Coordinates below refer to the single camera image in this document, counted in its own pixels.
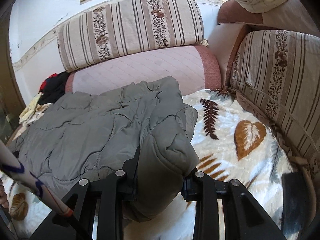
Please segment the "person's right hand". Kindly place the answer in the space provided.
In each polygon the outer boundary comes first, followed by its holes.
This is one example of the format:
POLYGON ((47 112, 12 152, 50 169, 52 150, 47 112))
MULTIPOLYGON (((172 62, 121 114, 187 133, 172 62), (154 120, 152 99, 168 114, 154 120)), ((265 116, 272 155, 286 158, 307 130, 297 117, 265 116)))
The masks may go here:
POLYGON ((0 205, 5 209, 7 209, 9 207, 7 194, 5 192, 5 188, 3 186, 3 181, 1 179, 0 179, 0 205))

